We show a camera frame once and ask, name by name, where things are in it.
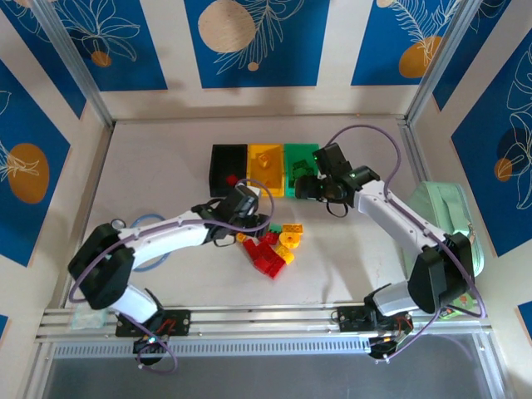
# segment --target white plant drawing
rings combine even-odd
[[[0,115],[7,109],[10,97],[9,91],[0,91]],[[17,172],[39,176],[38,170],[35,170],[37,165],[39,165],[38,160],[28,163],[11,155],[0,141],[0,182],[4,181],[10,174],[13,177],[16,176]]]
[[[389,7],[396,13],[399,27],[407,31],[411,42],[423,49],[423,62],[427,66],[436,52],[435,40],[449,24],[461,0],[440,0],[434,12],[426,9],[425,0],[379,0],[379,7]]]
[[[508,92],[506,106],[514,140],[495,169],[496,177],[507,181],[517,177],[517,209],[532,206],[532,43],[521,57]]]
[[[478,33],[480,20],[484,18],[497,18],[505,7],[506,2],[507,0],[484,0],[473,17],[473,20],[469,25],[470,28],[475,31],[475,33]]]
[[[298,2],[288,10],[290,3]],[[276,42],[282,43],[283,27],[281,22],[295,15],[305,0],[244,0],[240,4],[251,16],[254,24],[254,35],[251,42],[236,52],[219,52],[215,64],[220,64],[217,75],[231,67],[238,69],[248,67],[256,71],[260,63],[270,52],[275,50]]]
[[[31,10],[14,0],[3,0],[29,32],[49,42]],[[135,48],[127,41],[137,36],[140,25],[116,17],[115,0],[56,0],[51,5],[74,42],[81,44],[99,67],[108,67],[111,54],[136,61]]]

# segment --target white table surface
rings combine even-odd
[[[213,144],[298,143],[324,145],[353,123],[372,123],[402,141],[397,121],[354,116],[203,119],[121,122],[116,125],[86,236],[118,218],[130,224],[138,216],[174,217],[209,199],[209,163]],[[375,131],[346,132],[338,140],[353,168],[368,165],[382,178],[392,170],[392,145]],[[415,188],[407,157],[392,183],[403,199]],[[276,199],[274,223],[302,223],[304,236],[294,262],[272,280],[235,244],[212,244],[174,252],[159,268],[133,273],[131,282],[149,288],[164,305],[223,306],[361,301],[374,288],[404,279],[393,240],[363,214],[345,219],[327,213],[324,204]],[[268,213],[268,200],[260,211]]]

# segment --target purple cable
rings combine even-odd
[[[165,231],[167,229],[173,229],[174,227],[182,227],[182,226],[188,226],[188,225],[192,225],[192,224],[212,224],[212,225],[215,225],[215,226],[225,227],[226,229],[231,229],[233,231],[239,231],[240,233],[253,233],[254,231],[259,231],[259,230],[264,229],[265,227],[268,227],[269,223],[271,222],[271,220],[273,218],[273,212],[275,211],[275,203],[273,202],[272,193],[270,192],[268,187],[266,187],[261,182],[259,182],[258,180],[255,180],[255,179],[241,179],[241,180],[239,180],[237,182],[237,185],[243,184],[245,182],[253,183],[253,184],[257,185],[258,187],[263,188],[266,191],[266,194],[269,197],[270,204],[271,204],[270,215],[268,216],[268,218],[262,224],[260,224],[259,226],[256,226],[256,227],[242,228],[242,227],[233,226],[232,224],[219,222],[218,220],[189,219],[189,220],[181,220],[181,221],[178,220],[178,221],[175,221],[175,222],[169,222],[167,224],[162,224],[160,226],[155,226],[155,227],[152,227],[151,229],[147,229],[147,230],[144,230],[144,231],[140,232],[138,234],[138,236],[135,236],[134,234],[129,235],[129,236],[121,239],[120,241],[115,242],[113,245],[107,247],[106,249],[104,249],[102,252],[100,252],[98,254],[98,256],[96,256],[94,258],[94,260],[92,260],[92,262],[89,263],[89,265],[85,268],[85,270],[83,270],[83,272],[80,274],[80,276],[77,278],[77,280],[72,285],[72,288],[71,288],[71,290],[70,290],[70,292],[68,294],[69,301],[72,302],[72,303],[83,303],[83,302],[86,302],[86,299],[76,299],[76,298],[74,298],[74,293],[76,293],[77,289],[79,289],[81,283],[86,278],[86,276],[113,249],[119,247],[120,245],[128,244],[131,241],[134,241],[136,239],[143,238],[143,237],[146,237],[146,236],[150,236],[152,234],[157,234],[157,233],[160,233],[161,231]],[[177,369],[177,356],[170,350],[170,348],[161,339],[159,339],[154,333],[150,332],[150,330],[148,330],[147,328],[142,326],[140,323],[138,323],[132,317],[127,316],[126,314],[124,314],[124,317],[126,317],[131,323],[133,323],[143,333],[146,333],[146,334],[150,335],[151,337],[153,337],[172,356],[172,358],[174,359],[175,367],[170,372],[174,372]],[[137,355],[137,362],[139,362],[139,364],[141,364],[140,363],[140,353]],[[168,373],[170,373],[169,371],[159,372],[159,371],[154,370],[154,369],[152,369],[150,367],[143,367],[143,370],[148,370],[148,371],[151,371],[151,372],[154,372],[154,373],[158,373],[158,374],[168,374]]]
[[[396,162],[396,165],[393,168],[391,174],[388,177],[386,177],[386,179],[384,180],[384,190],[383,190],[384,191],[384,196],[387,198],[388,202],[395,209],[397,209],[399,212],[401,212],[401,214],[403,214],[415,226],[417,226],[423,232],[423,234],[425,234],[427,237],[432,239],[434,242],[436,242],[439,245],[439,247],[441,249],[443,249],[443,251],[449,257],[449,259],[451,259],[452,263],[454,263],[456,268],[458,268],[458,270],[460,271],[460,274],[462,275],[463,279],[467,282],[467,285],[469,286],[469,289],[473,293],[473,296],[475,297],[475,299],[476,299],[476,301],[477,301],[477,303],[479,305],[480,313],[473,313],[473,312],[471,312],[469,310],[466,310],[466,309],[463,309],[463,308],[458,308],[457,306],[454,306],[454,305],[447,305],[447,307],[451,308],[453,310],[456,310],[458,312],[462,312],[462,313],[468,314],[470,316],[476,317],[476,318],[485,318],[486,310],[485,310],[484,301],[482,300],[482,297],[481,297],[478,289],[476,288],[475,283],[473,282],[473,279],[466,272],[466,268],[464,268],[464,266],[462,265],[460,260],[452,253],[452,251],[449,249],[449,247],[447,247],[447,245],[445,245],[440,239],[438,239],[436,237],[436,235],[434,233],[432,233],[431,231],[426,231],[425,225],[422,222],[420,222],[414,216],[409,214],[406,211],[406,209],[401,207],[396,201],[394,201],[392,198],[389,197],[388,187],[389,187],[392,179],[397,174],[397,171],[399,171],[399,167],[401,166],[401,163],[402,163],[401,150],[399,149],[399,145],[397,144],[397,141],[392,137],[392,135],[390,135],[387,131],[381,129],[378,126],[363,125],[363,124],[361,124],[361,125],[350,125],[350,126],[344,127],[337,134],[335,134],[331,138],[331,140],[329,140],[327,145],[331,144],[334,140],[336,140],[336,138],[339,137],[343,132],[349,131],[351,129],[357,129],[357,128],[367,128],[367,129],[373,129],[375,131],[378,131],[379,133],[382,133],[393,144],[393,147],[396,150],[396,154],[397,154],[397,162]],[[386,360],[389,361],[390,359],[394,358],[396,355],[401,353],[404,349],[409,347],[413,342],[415,342],[425,332],[425,330],[427,330],[438,319],[438,317],[440,316],[440,311],[441,310],[438,309],[436,311],[436,313],[434,314],[434,317],[410,341],[405,343],[405,345],[403,345],[401,348],[399,348],[397,350],[397,352],[393,353]]]

